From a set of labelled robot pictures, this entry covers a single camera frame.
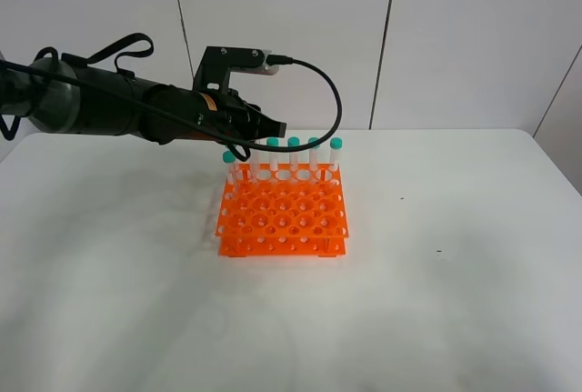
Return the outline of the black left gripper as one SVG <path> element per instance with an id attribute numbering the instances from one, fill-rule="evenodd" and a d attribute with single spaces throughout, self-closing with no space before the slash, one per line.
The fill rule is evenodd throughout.
<path id="1" fill-rule="evenodd" d="M 197 122 L 204 128 L 246 141 L 286 135 L 285 122 L 264 115 L 258 106 L 247 103 L 235 89 L 229 89 L 226 94 L 213 89 L 197 89 L 193 93 L 201 102 L 202 118 Z"/>

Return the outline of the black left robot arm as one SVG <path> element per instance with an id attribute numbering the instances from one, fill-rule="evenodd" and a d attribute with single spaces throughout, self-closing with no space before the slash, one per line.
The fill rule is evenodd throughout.
<path id="1" fill-rule="evenodd" d="M 268 51 L 209 46 L 192 88 L 184 89 L 85 64 L 73 55 L 47 56 L 14 69 L 1 64 L 1 112 L 25 117 L 49 134 L 137 136 L 166 145 L 215 134 L 244 141 L 282 137 L 286 124 L 243 100 L 233 73 L 272 75 Z"/>

